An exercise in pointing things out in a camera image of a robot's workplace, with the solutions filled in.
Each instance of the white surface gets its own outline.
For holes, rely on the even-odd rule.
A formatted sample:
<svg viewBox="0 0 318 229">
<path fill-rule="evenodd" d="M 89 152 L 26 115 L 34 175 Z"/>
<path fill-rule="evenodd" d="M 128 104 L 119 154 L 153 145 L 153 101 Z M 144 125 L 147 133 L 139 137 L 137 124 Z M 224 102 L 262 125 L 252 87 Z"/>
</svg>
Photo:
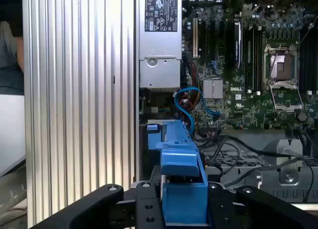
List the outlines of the white surface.
<svg viewBox="0 0 318 229">
<path fill-rule="evenodd" d="M 24 96 L 0 94 L 0 177 L 24 159 Z"/>
</svg>

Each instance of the barcode label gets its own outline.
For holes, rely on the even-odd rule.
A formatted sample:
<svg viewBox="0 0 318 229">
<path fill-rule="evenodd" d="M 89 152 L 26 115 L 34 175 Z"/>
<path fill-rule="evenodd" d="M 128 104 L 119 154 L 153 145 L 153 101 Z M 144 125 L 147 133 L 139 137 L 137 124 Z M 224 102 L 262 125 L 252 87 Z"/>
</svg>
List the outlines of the barcode label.
<svg viewBox="0 0 318 229">
<path fill-rule="evenodd" d="M 154 22 L 153 22 L 153 21 L 150 21 L 150 22 L 149 22 L 149 30 L 150 30 L 150 31 L 153 31 L 153 30 L 154 30 Z"/>
</svg>

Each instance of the screw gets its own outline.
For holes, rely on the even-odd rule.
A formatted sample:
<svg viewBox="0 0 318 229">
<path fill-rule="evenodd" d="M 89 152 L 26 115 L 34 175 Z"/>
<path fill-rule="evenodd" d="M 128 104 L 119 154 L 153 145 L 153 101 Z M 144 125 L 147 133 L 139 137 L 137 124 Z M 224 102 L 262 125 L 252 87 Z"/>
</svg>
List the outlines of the screw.
<svg viewBox="0 0 318 229">
<path fill-rule="evenodd" d="M 117 187 L 116 186 L 111 186 L 108 188 L 109 191 L 116 191 L 117 190 Z"/>
<path fill-rule="evenodd" d="M 243 188 L 243 191 L 244 191 L 245 193 L 251 193 L 251 192 L 252 192 L 252 190 L 249 189 L 249 188 Z"/>
<path fill-rule="evenodd" d="M 144 183 L 143 187 L 148 188 L 148 187 L 150 187 L 150 184 L 149 183 Z"/>
<path fill-rule="evenodd" d="M 218 186 L 215 184 L 215 183 L 211 183 L 211 188 L 215 189 L 217 188 Z"/>
<path fill-rule="evenodd" d="M 285 174 L 285 181 L 288 182 L 288 183 L 291 183 L 291 182 L 294 181 L 294 177 L 292 177 L 289 174 Z"/>
<path fill-rule="evenodd" d="M 157 59 L 148 59 L 148 64 L 150 66 L 156 66 L 157 65 Z"/>
</svg>

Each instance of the chipset heatsink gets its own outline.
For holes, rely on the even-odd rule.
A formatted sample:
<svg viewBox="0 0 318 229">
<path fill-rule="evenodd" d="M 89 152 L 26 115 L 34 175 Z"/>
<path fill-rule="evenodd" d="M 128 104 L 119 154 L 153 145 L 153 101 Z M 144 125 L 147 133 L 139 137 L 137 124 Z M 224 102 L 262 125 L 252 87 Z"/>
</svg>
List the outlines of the chipset heatsink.
<svg viewBox="0 0 318 229">
<path fill-rule="evenodd" d="M 223 79 L 205 79 L 203 81 L 203 96 L 205 99 L 223 99 Z"/>
</svg>

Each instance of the grey shirt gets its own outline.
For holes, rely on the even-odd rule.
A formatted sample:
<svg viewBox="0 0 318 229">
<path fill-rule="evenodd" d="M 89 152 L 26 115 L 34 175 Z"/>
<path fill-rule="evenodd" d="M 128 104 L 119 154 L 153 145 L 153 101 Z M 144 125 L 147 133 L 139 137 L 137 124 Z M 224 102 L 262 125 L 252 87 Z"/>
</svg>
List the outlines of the grey shirt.
<svg viewBox="0 0 318 229">
<path fill-rule="evenodd" d="M 0 94 L 24 94 L 24 75 L 16 57 L 17 43 L 7 22 L 0 22 Z"/>
<path fill-rule="evenodd" d="M 13 37 L 8 22 L 0 22 L 0 69 L 16 67 L 16 39 Z"/>
</svg>

